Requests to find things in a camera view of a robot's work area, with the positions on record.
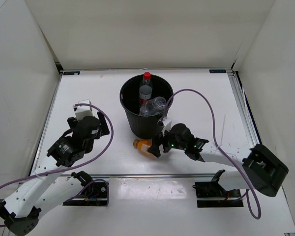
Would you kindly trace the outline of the orange juice bottle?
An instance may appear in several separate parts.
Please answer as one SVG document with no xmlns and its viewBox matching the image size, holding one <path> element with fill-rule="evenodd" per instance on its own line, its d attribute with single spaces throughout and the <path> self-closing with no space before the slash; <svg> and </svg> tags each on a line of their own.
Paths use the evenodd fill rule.
<svg viewBox="0 0 295 236">
<path fill-rule="evenodd" d="M 152 142 L 149 140 L 139 140 L 135 139 L 133 141 L 133 147 L 136 148 L 141 154 L 146 156 L 153 156 L 152 153 L 148 152 L 148 149 L 151 147 Z"/>
</svg>

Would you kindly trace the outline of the tall clear crushed bottle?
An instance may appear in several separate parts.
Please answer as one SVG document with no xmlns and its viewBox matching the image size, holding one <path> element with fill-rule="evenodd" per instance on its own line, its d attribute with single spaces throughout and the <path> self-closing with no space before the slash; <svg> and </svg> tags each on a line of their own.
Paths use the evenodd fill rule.
<svg viewBox="0 0 295 236">
<path fill-rule="evenodd" d="M 164 97 L 158 96 L 144 103 L 140 107 L 140 113 L 146 113 L 146 112 L 151 112 L 155 114 L 161 113 L 165 110 L 166 104 L 167 104 L 166 99 Z"/>
</svg>

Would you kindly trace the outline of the red label clear bottle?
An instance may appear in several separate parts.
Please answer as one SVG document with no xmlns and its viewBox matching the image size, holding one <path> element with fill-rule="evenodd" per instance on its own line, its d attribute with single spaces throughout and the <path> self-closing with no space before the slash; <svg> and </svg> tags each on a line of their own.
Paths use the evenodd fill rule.
<svg viewBox="0 0 295 236">
<path fill-rule="evenodd" d="M 151 73 L 145 72 L 143 74 L 143 78 L 141 79 L 140 86 L 139 86 L 139 104 L 142 106 L 144 103 L 149 101 L 152 96 L 152 79 Z"/>
</svg>

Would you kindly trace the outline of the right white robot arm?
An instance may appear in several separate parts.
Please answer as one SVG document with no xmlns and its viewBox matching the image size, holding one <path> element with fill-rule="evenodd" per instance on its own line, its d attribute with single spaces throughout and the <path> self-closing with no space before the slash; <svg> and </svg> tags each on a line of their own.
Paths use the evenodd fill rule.
<svg viewBox="0 0 295 236">
<path fill-rule="evenodd" d="M 218 197 L 233 189 L 248 188 L 247 180 L 255 190 L 268 197 L 275 197 L 289 172 L 288 167 L 264 145 L 257 144 L 250 149 L 228 147 L 222 150 L 209 140 L 195 137 L 182 123 L 170 129 L 164 128 L 154 136 L 147 151 L 160 157 L 160 146 L 164 153 L 179 149 L 194 161 L 239 168 L 238 171 L 216 174 L 218 180 L 211 184 L 211 191 Z"/>
</svg>

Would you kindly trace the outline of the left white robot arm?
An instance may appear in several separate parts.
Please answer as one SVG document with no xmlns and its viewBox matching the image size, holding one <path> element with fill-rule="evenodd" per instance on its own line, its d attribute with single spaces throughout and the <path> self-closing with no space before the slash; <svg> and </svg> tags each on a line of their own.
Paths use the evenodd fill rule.
<svg viewBox="0 0 295 236">
<path fill-rule="evenodd" d="M 108 183 L 103 182 L 102 192 L 99 181 L 84 171 L 72 172 L 59 187 L 51 187 L 62 172 L 72 170 L 76 161 L 92 151 L 95 140 L 113 135 L 112 123 L 103 112 L 95 117 L 90 110 L 76 111 L 67 122 L 69 130 L 48 149 L 35 174 L 23 181 L 13 194 L 0 199 L 0 218 L 16 236 L 29 234 L 47 212 L 71 199 L 108 196 Z"/>
</svg>

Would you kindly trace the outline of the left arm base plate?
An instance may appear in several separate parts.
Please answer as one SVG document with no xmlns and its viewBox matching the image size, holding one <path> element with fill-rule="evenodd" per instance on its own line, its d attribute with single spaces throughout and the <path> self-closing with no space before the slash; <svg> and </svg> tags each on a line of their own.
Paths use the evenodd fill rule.
<svg viewBox="0 0 295 236">
<path fill-rule="evenodd" d="M 75 207 L 107 207 L 109 205 L 109 183 L 104 179 L 95 179 L 81 194 L 63 202 L 62 205 Z"/>
</svg>

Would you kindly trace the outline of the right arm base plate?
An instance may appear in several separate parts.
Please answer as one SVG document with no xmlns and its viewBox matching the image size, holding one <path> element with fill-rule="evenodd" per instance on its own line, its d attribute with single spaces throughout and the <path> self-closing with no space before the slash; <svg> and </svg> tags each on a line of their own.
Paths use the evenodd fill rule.
<svg viewBox="0 0 295 236">
<path fill-rule="evenodd" d="M 192 185 L 197 198 L 197 208 L 243 207 L 239 189 L 225 190 L 217 182 L 195 182 Z"/>
</svg>

